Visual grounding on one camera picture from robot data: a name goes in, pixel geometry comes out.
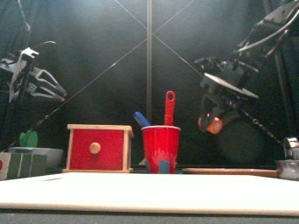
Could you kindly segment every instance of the red handle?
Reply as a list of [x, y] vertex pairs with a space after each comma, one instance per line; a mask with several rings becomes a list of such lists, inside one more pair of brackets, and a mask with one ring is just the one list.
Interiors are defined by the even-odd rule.
[[175, 93], [169, 91], [166, 93], [166, 104], [165, 104], [165, 125], [174, 126], [174, 104], [175, 104]]

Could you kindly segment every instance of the white tabletop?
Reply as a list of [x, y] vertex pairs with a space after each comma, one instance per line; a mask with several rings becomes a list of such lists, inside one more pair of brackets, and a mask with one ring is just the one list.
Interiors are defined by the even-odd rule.
[[299, 216], [299, 182], [278, 178], [74, 172], [0, 189], [0, 208]]

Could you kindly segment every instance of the red wooden box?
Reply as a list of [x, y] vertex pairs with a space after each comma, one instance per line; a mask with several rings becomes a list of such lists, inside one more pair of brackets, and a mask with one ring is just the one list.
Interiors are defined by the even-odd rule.
[[130, 172], [131, 126], [70, 124], [65, 172]]

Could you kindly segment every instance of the blue handle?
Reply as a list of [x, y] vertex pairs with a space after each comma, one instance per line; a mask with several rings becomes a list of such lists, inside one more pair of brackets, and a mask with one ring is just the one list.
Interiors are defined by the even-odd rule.
[[139, 123], [139, 125], [143, 127], [151, 126], [151, 123], [146, 120], [146, 117], [141, 112], [135, 112], [135, 120]]

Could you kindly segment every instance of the red plastic cup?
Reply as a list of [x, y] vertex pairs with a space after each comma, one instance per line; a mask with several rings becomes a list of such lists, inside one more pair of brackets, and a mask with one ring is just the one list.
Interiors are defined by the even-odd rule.
[[182, 129], [162, 125], [147, 126], [142, 131], [149, 172], [175, 173]]

